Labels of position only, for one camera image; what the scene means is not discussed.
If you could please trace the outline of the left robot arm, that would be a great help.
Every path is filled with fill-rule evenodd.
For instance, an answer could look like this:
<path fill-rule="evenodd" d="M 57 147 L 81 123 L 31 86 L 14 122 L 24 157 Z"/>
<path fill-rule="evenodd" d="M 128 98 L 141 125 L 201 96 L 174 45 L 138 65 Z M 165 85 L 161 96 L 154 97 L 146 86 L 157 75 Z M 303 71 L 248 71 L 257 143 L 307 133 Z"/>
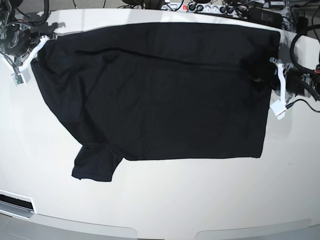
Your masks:
<path fill-rule="evenodd" d="M 312 23 L 289 38 L 287 57 L 271 58 L 277 78 L 275 95 L 283 105 L 297 96 L 320 100 L 320 25 Z"/>

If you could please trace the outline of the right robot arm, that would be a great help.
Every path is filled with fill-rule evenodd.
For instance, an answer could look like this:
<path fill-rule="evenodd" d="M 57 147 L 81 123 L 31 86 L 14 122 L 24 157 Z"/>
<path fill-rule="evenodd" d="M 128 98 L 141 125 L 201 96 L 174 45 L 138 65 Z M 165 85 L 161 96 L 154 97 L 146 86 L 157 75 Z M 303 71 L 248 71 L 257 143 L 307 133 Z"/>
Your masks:
<path fill-rule="evenodd" d="M 43 26 L 48 20 L 50 2 L 43 2 L 44 12 L 40 20 L 32 18 L 19 10 L 21 0 L 2 0 L 0 2 L 0 56 L 22 57 L 32 44 L 32 31 Z"/>

